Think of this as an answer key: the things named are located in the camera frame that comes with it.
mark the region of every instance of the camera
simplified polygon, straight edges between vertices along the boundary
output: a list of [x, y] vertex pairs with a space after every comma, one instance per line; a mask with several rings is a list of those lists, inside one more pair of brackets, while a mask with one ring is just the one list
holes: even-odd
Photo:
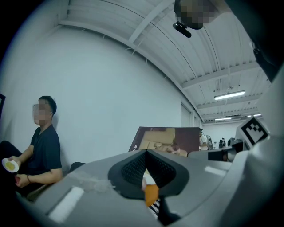
[[177, 30], [178, 32], [182, 33], [187, 38], [191, 37], [191, 33], [188, 30], [186, 30], [186, 27], [179, 21], [173, 24], [173, 28]]

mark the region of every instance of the white wall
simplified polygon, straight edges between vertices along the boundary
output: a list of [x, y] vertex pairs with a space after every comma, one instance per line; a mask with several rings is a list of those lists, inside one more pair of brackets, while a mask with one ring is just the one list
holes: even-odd
[[1, 74], [1, 140], [23, 151], [36, 129], [32, 105], [55, 98], [63, 164], [127, 152], [139, 126], [180, 127], [185, 98], [145, 59], [101, 34], [60, 28]]
[[[267, 126], [263, 119], [259, 119], [263, 126], [267, 129]], [[219, 140], [224, 138], [226, 141], [226, 146], [228, 145], [228, 140], [234, 138], [236, 135], [236, 129], [243, 122], [228, 123], [228, 124], [215, 124], [215, 125], [203, 125], [203, 132], [205, 135], [209, 135], [212, 138], [213, 147], [219, 148]]]
[[190, 112], [184, 106], [181, 106], [181, 127], [191, 127]]

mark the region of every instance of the dark t-shirt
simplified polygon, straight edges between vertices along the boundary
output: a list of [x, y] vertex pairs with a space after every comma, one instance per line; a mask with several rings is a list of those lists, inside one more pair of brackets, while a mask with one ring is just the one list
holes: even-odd
[[27, 166], [27, 173], [31, 175], [42, 174], [51, 169], [62, 167], [59, 138], [53, 125], [41, 134], [39, 133], [40, 127], [35, 130], [31, 141], [31, 145], [34, 145], [34, 152]]

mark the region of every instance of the orange part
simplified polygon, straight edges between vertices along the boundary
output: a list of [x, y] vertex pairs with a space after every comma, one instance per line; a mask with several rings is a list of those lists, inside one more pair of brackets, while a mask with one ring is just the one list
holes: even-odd
[[145, 200], [147, 207], [151, 206], [158, 199], [159, 188], [157, 185], [147, 185], [145, 189]]

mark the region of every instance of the fluorescent light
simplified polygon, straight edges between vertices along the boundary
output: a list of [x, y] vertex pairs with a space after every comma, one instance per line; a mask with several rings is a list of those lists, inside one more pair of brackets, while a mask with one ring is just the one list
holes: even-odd
[[261, 116], [261, 114], [255, 114], [254, 117], [258, 117], [258, 116]]
[[223, 94], [223, 95], [215, 96], [214, 99], [215, 100], [219, 100], [219, 99], [235, 97], [235, 96], [239, 96], [239, 95], [243, 95], [243, 94], [245, 94], [244, 90], [243, 91], [229, 93], [229, 94]]
[[226, 117], [226, 118], [218, 118], [218, 119], [215, 119], [216, 121], [222, 121], [222, 120], [230, 120], [232, 119], [231, 117]]

